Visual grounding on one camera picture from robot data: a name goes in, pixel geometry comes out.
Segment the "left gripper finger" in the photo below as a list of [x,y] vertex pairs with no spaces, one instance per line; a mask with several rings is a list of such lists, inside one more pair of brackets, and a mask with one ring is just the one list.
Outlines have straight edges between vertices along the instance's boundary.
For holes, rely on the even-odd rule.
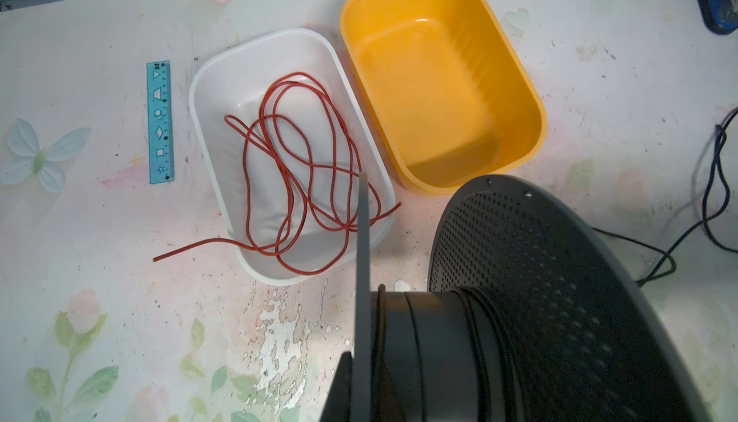
[[328,393],[320,422],[349,422],[351,415],[353,356],[344,352]]

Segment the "grey cable spool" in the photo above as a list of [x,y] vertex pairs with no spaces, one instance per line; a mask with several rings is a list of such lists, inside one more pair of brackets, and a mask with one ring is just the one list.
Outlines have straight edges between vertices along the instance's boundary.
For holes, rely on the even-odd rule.
[[350,421],[705,421],[643,293],[561,201],[488,175],[447,204],[428,287],[369,285],[359,184]]

